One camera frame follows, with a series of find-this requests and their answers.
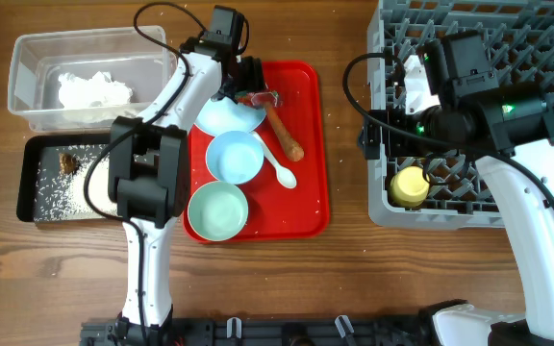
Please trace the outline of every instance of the brown object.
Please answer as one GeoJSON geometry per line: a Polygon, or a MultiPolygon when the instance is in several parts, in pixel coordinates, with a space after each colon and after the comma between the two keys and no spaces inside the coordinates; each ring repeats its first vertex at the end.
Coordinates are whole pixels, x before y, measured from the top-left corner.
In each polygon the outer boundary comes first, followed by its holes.
{"type": "Polygon", "coordinates": [[[78,168],[78,160],[67,153],[59,153],[59,168],[63,174],[72,174],[78,168]]]}
{"type": "MultiPolygon", "coordinates": [[[[115,318],[123,309],[128,243],[118,222],[38,228],[16,219],[23,150],[33,134],[2,100],[8,97],[10,56],[19,36],[130,26],[140,5],[7,3],[0,7],[0,345],[78,346],[81,323],[115,318]]],[[[209,22],[212,3],[186,3],[209,22]]],[[[267,61],[299,59],[319,75],[331,223],[311,239],[202,246],[179,222],[169,243],[176,315],[334,320],[341,313],[350,318],[411,313],[455,298],[482,309],[524,311],[505,232],[403,231],[369,220],[366,161],[356,147],[361,116],[343,97],[340,84],[350,60],[366,52],[366,28],[377,0],[301,0],[297,11],[290,1],[227,3],[249,18],[250,54],[267,61]]],[[[164,27],[168,43],[172,39],[178,46],[197,34],[184,15],[154,10],[143,20],[164,27]]],[[[352,92],[368,92],[364,63],[350,80],[352,92]]],[[[361,106],[368,107],[365,102],[368,98],[361,98],[361,106]]],[[[312,149],[305,148],[308,156],[312,149]]]]}
{"type": "Polygon", "coordinates": [[[275,135],[277,135],[279,144],[281,144],[281,148],[284,150],[284,153],[286,153],[288,160],[297,162],[303,159],[305,156],[303,148],[301,148],[300,144],[290,136],[290,132],[288,132],[288,129],[286,129],[286,126],[284,126],[279,116],[277,116],[277,112],[273,108],[273,105],[265,103],[264,109],[266,110],[268,122],[270,122],[270,126],[273,128],[275,135]]]}

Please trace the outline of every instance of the small brown clump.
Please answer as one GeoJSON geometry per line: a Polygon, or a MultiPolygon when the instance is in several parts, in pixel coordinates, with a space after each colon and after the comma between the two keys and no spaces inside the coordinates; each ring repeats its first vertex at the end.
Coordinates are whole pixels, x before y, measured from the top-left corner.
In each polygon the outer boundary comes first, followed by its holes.
{"type": "Polygon", "coordinates": [[[78,161],[70,154],[59,153],[59,167],[63,174],[73,174],[78,168],[78,161]]]}

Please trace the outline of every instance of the clear plastic bin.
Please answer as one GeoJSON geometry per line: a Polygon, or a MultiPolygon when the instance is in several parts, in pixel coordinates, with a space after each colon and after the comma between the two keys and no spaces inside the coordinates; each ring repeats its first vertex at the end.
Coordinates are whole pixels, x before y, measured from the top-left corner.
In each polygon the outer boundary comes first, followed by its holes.
{"type": "MultiPolygon", "coordinates": [[[[165,42],[164,29],[141,27],[165,42]]],[[[19,37],[14,45],[8,83],[8,110],[27,119],[36,132],[103,129],[120,116],[135,116],[162,91],[174,55],[141,37],[134,28],[82,30],[19,37]],[[59,76],[90,79],[110,72],[134,94],[124,106],[64,110],[59,101],[59,76]]]]}

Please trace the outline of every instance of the spoon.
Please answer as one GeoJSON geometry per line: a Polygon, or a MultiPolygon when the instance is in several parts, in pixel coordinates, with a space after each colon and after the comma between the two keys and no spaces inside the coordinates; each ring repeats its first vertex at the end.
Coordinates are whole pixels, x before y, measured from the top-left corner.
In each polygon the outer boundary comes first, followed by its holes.
{"type": "Polygon", "coordinates": [[[292,171],[277,162],[277,159],[275,159],[273,154],[270,152],[270,149],[268,149],[266,143],[264,143],[258,133],[252,131],[251,136],[256,138],[260,142],[260,144],[262,144],[262,150],[264,151],[266,159],[275,167],[275,172],[277,173],[277,181],[279,182],[279,184],[283,185],[285,188],[295,188],[296,177],[294,177],[292,171]]]}

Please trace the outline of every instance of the gray plastic basket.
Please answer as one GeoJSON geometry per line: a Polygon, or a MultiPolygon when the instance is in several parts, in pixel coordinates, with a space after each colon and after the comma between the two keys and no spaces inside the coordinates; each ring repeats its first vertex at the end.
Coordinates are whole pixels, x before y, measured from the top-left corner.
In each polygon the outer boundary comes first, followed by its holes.
{"type": "MultiPolygon", "coordinates": [[[[380,0],[367,29],[367,52],[392,51],[405,61],[429,39],[478,30],[484,36],[488,58],[502,85],[536,81],[548,94],[554,109],[554,2],[524,0],[380,0]]],[[[404,107],[405,92],[395,98],[386,80],[393,66],[384,60],[367,61],[371,107],[404,107]]],[[[432,186],[420,210],[392,206],[387,187],[391,177],[410,166],[422,166],[415,158],[369,161],[369,216],[378,225],[418,229],[456,230],[463,227],[503,227],[491,193],[468,168],[460,184],[432,186]]],[[[435,159],[435,180],[448,174],[459,178],[464,158],[435,159]]]]}

